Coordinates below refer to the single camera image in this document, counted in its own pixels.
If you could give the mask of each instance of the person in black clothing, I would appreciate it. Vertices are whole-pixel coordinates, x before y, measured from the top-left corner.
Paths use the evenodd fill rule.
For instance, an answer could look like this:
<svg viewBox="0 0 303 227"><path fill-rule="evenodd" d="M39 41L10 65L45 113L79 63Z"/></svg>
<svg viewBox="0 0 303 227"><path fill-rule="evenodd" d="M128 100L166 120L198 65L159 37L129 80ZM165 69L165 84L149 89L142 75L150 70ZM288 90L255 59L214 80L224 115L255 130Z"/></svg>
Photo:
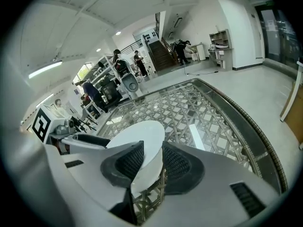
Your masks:
<svg viewBox="0 0 303 227"><path fill-rule="evenodd" d="M174 43L173 51L176 51L178 54L178 58L180 60L180 66L183 65L183 61L185 64L189 64L190 62L186 59L184 54L184 49L186 48L186 42L183 41L176 41Z"/></svg>
<svg viewBox="0 0 303 227"><path fill-rule="evenodd" d="M142 62L142 57L140 57L138 55L138 51L134 52L134 61L137 63L137 66L140 68L142 76L146 77L147 76L147 71L146 71L145 66L144 66L144 64Z"/></svg>
<svg viewBox="0 0 303 227"><path fill-rule="evenodd" d="M83 87L84 91L84 97L90 96L90 98L94 101L94 103L101 108L105 113L108 112L108 110L105 108L105 103L102 99L101 94L99 91L92 85L90 82L79 82L79 85Z"/></svg>

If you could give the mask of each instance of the white plate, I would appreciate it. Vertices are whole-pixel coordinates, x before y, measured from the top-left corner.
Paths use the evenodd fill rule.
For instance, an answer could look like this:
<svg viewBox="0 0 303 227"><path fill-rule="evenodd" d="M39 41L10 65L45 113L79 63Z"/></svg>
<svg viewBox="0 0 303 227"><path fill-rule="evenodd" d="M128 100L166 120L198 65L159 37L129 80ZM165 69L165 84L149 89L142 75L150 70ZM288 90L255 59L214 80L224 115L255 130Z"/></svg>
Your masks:
<svg viewBox="0 0 303 227"><path fill-rule="evenodd" d="M165 130L158 121L147 120L136 123L118 133L107 145L107 148L121 146L130 142L144 141L143 169L158 154L165 138Z"/></svg>

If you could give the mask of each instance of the floor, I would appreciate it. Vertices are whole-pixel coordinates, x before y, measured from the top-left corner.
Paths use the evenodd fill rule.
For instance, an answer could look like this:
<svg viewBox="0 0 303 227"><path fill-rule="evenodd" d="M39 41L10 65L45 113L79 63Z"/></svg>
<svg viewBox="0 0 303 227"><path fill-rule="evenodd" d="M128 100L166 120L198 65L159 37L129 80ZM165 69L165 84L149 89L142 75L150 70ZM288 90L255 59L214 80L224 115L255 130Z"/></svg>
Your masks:
<svg viewBox="0 0 303 227"><path fill-rule="evenodd" d="M262 129L281 161L288 186L292 186L298 168L302 166L303 152L298 148L299 142L295 135L285 122L280 121L279 115L293 80L265 66L225 72L203 61L200 67L202 70L195 72L186 67L185 71L180 68L161 77L155 76L145 82L147 86L143 94L194 78L216 87L245 110Z"/></svg>

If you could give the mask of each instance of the air vent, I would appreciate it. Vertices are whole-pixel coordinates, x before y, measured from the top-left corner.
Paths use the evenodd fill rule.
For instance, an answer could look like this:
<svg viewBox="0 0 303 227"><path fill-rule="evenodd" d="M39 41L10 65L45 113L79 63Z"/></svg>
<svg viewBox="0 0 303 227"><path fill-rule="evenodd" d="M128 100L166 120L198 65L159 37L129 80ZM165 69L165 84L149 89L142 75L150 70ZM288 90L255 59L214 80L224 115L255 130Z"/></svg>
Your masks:
<svg viewBox="0 0 303 227"><path fill-rule="evenodd" d="M83 164L83 161L80 161L80 160L75 160L75 161L65 163L67 168L71 168L71 167L78 166L78 165L81 165L81 164Z"/></svg>
<svg viewBox="0 0 303 227"><path fill-rule="evenodd" d="M265 206L245 183L231 184L230 187L251 218L265 209Z"/></svg>

